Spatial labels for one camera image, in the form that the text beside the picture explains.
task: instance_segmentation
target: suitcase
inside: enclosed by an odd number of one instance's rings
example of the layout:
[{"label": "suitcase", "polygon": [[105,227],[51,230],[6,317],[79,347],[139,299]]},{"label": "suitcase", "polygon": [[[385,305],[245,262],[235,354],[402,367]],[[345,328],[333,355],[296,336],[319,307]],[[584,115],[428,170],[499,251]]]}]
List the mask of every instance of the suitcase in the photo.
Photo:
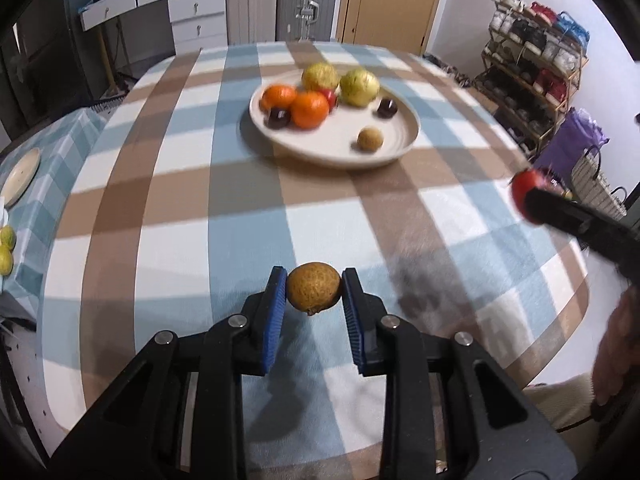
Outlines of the suitcase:
[{"label": "suitcase", "polygon": [[329,41],[335,0],[278,0],[278,41]]},{"label": "suitcase", "polygon": [[226,0],[229,45],[274,41],[276,0]]}]

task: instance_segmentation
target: green checkered tablecloth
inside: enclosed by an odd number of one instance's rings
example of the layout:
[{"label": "green checkered tablecloth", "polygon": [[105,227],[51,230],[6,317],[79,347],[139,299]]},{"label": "green checkered tablecloth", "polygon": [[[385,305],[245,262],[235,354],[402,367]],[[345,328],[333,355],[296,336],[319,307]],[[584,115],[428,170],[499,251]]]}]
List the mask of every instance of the green checkered tablecloth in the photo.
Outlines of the green checkered tablecloth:
[{"label": "green checkered tablecloth", "polygon": [[14,270],[4,279],[0,316],[36,321],[49,251],[60,215],[76,177],[106,120],[83,108],[30,137],[0,164],[0,189],[16,162],[33,148],[40,165],[24,195],[9,209],[17,234]]},{"label": "green checkered tablecloth", "polygon": [[[322,59],[368,68],[412,105],[409,153],[344,171],[264,139],[252,93]],[[514,209],[509,181],[526,165],[478,102],[410,54],[269,43],[163,61],[112,115],[56,232],[41,334],[51,413],[71,428],[155,332],[205,331],[271,267],[314,260],[356,267],[364,290],[425,332],[471,332],[528,383],[582,319],[588,289],[575,241]],[[242,384],[260,478],[377,474],[384,378],[358,375],[340,304],[309,318],[288,308],[272,371]]]}]

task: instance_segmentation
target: dark cherry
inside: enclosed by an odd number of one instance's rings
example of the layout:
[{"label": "dark cherry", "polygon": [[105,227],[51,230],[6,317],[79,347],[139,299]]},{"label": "dark cherry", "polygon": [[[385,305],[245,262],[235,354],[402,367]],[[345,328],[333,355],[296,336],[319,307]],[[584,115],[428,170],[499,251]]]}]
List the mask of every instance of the dark cherry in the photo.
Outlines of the dark cherry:
[{"label": "dark cherry", "polygon": [[390,119],[398,112],[398,105],[393,99],[389,99],[385,97],[380,101],[380,106],[378,107],[378,115],[383,119]]},{"label": "dark cherry", "polygon": [[284,108],[273,107],[269,112],[267,126],[273,130],[284,128],[291,121],[291,114]]}]

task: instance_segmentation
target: purple bag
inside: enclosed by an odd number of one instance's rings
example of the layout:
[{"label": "purple bag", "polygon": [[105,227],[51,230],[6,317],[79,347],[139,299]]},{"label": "purple bag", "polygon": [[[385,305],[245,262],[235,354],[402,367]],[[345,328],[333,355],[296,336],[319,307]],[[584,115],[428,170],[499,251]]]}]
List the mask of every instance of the purple bag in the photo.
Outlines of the purple bag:
[{"label": "purple bag", "polygon": [[609,137],[605,136],[589,113],[583,108],[576,110],[572,107],[533,167],[550,168],[565,182],[571,182],[571,170],[584,150],[591,146],[601,147],[607,142]]}]

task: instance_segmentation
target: red apple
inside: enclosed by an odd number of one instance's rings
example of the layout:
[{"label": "red apple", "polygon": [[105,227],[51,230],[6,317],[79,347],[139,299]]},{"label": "red apple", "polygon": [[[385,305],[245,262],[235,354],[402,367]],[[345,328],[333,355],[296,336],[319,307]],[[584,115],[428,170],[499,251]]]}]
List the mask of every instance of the red apple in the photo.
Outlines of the red apple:
[{"label": "red apple", "polygon": [[332,111],[335,108],[336,103],[338,102],[338,97],[335,95],[335,92],[330,88],[321,88],[318,91],[329,103],[329,111]]}]

